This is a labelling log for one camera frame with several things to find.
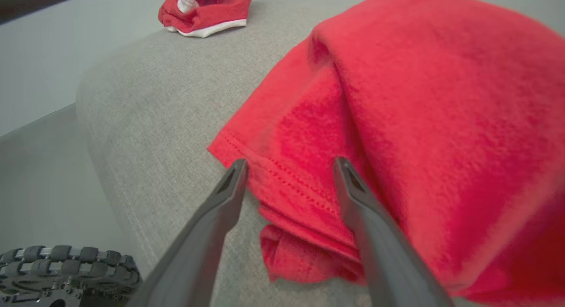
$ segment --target gray couch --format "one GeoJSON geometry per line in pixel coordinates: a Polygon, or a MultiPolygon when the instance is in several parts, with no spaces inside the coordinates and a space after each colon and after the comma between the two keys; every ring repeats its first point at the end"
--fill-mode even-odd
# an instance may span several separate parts
{"type": "MultiPolygon", "coordinates": [[[[162,30],[89,70],[77,96],[79,121],[143,276],[224,173],[206,151],[220,128],[313,26],[361,1],[254,0],[246,28],[206,39],[162,30]]],[[[565,0],[486,1],[565,31],[565,0]]],[[[248,193],[226,237],[212,305],[369,305],[364,287],[338,279],[270,283],[258,242],[266,221],[257,205],[248,193]]]]}

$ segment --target red fabric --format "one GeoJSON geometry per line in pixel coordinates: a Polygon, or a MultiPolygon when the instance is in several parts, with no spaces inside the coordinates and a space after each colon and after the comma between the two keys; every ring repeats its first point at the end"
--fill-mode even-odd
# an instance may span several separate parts
{"type": "Polygon", "coordinates": [[[232,20],[247,19],[251,0],[196,0],[200,7],[181,13],[178,0],[165,0],[158,19],[166,27],[188,33],[232,20]]]}
{"type": "Polygon", "coordinates": [[[364,283],[349,158],[452,295],[565,294],[565,40],[475,0],[367,0],[316,26],[209,150],[250,163],[271,277],[364,283]]]}

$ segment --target folded red fabric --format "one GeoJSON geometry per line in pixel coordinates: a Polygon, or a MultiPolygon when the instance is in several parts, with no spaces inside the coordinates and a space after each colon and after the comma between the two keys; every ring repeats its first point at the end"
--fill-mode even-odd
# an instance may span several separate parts
{"type": "Polygon", "coordinates": [[[165,0],[158,19],[170,31],[205,38],[227,28],[246,26],[250,4],[251,0],[165,0]]]}
{"type": "Polygon", "coordinates": [[[452,295],[565,296],[565,40],[476,0],[367,0],[316,26],[209,150],[250,163],[272,280],[364,283],[348,158],[452,295]]]}

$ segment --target gray upholstered surface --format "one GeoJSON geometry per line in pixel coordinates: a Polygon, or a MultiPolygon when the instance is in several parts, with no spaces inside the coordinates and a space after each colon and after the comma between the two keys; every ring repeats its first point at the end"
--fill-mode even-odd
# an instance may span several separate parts
{"type": "MultiPolygon", "coordinates": [[[[77,97],[79,121],[143,275],[224,172],[206,151],[216,133],[315,24],[361,1],[255,0],[246,28],[206,39],[158,32],[86,74],[77,97]]],[[[563,32],[556,11],[559,0],[488,1],[521,10],[563,32]]],[[[364,288],[344,281],[270,283],[258,242],[266,221],[256,207],[248,195],[240,223],[228,234],[213,305],[369,303],[364,288]]]]}

